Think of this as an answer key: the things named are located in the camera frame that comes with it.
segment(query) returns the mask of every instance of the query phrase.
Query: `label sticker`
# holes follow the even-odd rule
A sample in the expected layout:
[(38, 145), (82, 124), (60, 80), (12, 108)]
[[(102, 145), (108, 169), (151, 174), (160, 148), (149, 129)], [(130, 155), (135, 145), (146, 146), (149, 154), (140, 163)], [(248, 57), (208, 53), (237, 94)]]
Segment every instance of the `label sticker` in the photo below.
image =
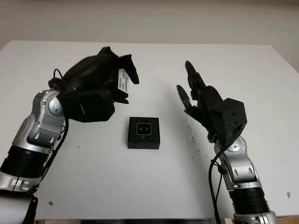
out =
[(128, 93), (129, 76), (124, 69), (118, 70), (118, 89)]

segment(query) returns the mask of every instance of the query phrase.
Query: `black box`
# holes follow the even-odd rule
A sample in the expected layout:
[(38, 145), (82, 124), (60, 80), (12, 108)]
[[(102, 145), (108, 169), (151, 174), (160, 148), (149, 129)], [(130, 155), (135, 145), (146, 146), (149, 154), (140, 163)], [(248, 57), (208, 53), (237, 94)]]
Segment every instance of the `black box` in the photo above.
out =
[(159, 118), (130, 117), (128, 148), (159, 149)]

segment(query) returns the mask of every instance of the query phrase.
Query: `black cable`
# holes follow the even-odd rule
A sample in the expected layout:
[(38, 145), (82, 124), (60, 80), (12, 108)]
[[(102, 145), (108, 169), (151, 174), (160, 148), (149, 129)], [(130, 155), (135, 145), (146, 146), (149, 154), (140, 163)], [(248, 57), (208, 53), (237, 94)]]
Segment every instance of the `black cable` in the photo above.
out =
[(59, 71), (59, 69), (54, 69), (54, 72), (53, 72), (53, 78), (55, 78), (56, 71), (58, 71), (58, 73), (59, 73), (59, 75), (60, 75), (60, 77), (61, 77), (61, 79), (62, 79), (62, 74), (61, 74), (61, 72)]
[(218, 189), (217, 189), (217, 193), (216, 193), (216, 202), (217, 202), (218, 195), (219, 195), (219, 192), (220, 192), (222, 177), (223, 177), (223, 174), (220, 174), (220, 180), (219, 180)]
[(216, 201), (216, 197), (215, 197), (215, 193), (214, 193), (214, 189), (213, 189), (212, 170), (213, 170), (213, 167), (214, 167), (214, 164), (215, 164), (216, 160), (221, 156), (221, 154), (226, 149), (227, 148), (223, 148), (222, 150), (220, 150), (220, 152), (217, 153), (217, 155), (211, 160), (211, 164), (210, 164), (210, 167), (209, 167), (209, 173), (208, 173), (209, 186), (210, 186), (210, 191), (211, 191), (211, 196), (212, 196), (212, 201), (213, 201), (213, 207), (214, 207), (214, 213), (215, 213), (215, 219), (216, 219), (217, 224), (221, 224), (221, 220), (220, 220), (220, 216), (219, 216), (219, 212), (218, 212), (218, 208), (217, 208), (217, 201)]
[(46, 162), (46, 165), (44, 166), (43, 168), (43, 171), (42, 171), (42, 179), (41, 181), (44, 179), (44, 177), (46, 176), (52, 162), (54, 161), (54, 158), (57, 154), (57, 152), (59, 151), (60, 147), (62, 146), (65, 138), (66, 138), (66, 135), (67, 135), (67, 132), (69, 130), (69, 120), (68, 119), (65, 119), (65, 128), (64, 128), (64, 134), (59, 142), (59, 144), (57, 145), (56, 149), (53, 151), (52, 155), (50, 156), (50, 158), (48, 159), (48, 161)]

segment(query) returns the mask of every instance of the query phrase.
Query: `silver cylinder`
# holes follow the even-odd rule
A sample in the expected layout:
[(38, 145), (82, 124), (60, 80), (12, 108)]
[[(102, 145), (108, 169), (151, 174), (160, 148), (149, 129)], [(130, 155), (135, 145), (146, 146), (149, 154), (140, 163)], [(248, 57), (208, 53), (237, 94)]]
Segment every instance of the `silver cylinder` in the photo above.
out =
[(0, 194), (0, 224), (22, 224), (31, 197), (30, 195)]

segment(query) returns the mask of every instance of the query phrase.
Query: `white table surface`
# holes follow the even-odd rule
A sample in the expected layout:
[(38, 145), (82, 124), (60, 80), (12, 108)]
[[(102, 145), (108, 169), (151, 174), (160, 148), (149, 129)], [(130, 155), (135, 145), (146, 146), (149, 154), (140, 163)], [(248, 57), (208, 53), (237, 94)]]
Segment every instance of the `white table surface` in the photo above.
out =
[[(214, 215), (207, 181), (213, 145), (205, 129), (184, 114), (176, 91), (176, 84), (189, 90), (185, 60), (223, 98), (245, 103), (248, 124), (242, 135), (270, 208), (277, 215), (299, 214), (299, 75), (270, 46), (11, 41), (0, 52), (1, 160), (53, 70), (65, 73), (107, 45), (120, 56), (133, 55), (141, 83), (130, 83), (130, 104), (115, 104), (108, 122), (70, 121), (37, 192), (37, 218)], [(159, 150), (127, 148), (130, 116), (159, 117)], [(218, 178), (215, 172), (215, 188)], [(232, 216), (231, 203), (223, 183), (222, 216)]]

